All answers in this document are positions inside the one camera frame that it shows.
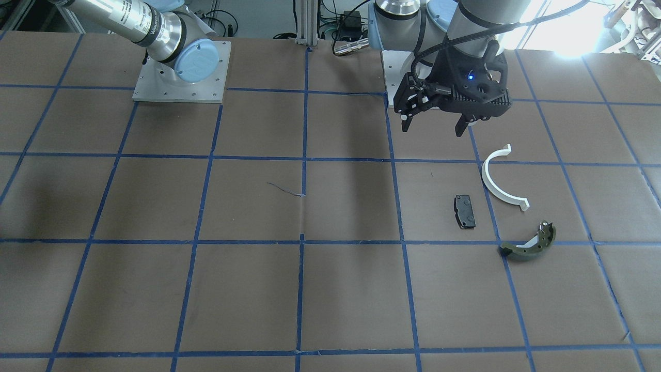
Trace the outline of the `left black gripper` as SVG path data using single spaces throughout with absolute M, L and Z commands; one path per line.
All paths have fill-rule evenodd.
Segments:
M 506 87 L 508 64 L 497 42 L 486 45 L 484 56 L 474 57 L 456 47 L 437 53 L 428 82 L 418 82 L 411 72 L 404 74 L 394 96 L 394 110 L 407 132 L 413 116 L 433 107 L 460 113 L 454 131 L 463 136 L 470 120 L 502 116 L 512 106 Z

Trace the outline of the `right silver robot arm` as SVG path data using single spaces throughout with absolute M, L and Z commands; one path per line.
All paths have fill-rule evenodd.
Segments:
M 146 50 L 184 82 L 210 77 L 219 64 L 215 35 L 184 1 L 52 1 Z

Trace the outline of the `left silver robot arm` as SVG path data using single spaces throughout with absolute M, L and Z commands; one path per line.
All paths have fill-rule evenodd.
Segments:
M 529 1 L 373 1 L 368 38 L 376 50 L 408 52 L 390 95 L 406 132 L 430 109 L 458 113 L 462 136 L 511 106 L 509 66 L 496 28 L 517 23 Z

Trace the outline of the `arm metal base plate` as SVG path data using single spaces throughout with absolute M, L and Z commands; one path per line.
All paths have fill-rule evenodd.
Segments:
M 200 82 L 186 82 L 172 68 L 149 57 L 142 66 L 135 83 L 134 101 L 151 103 L 214 103 L 223 101 L 232 44 L 213 43 L 218 52 L 217 64 L 208 77 Z
M 388 107 L 394 108 L 394 98 L 403 76 L 410 71 L 411 63 L 415 59 L 413 52 L 400 50 L 383 50 L 383 75 L 387 89 Z

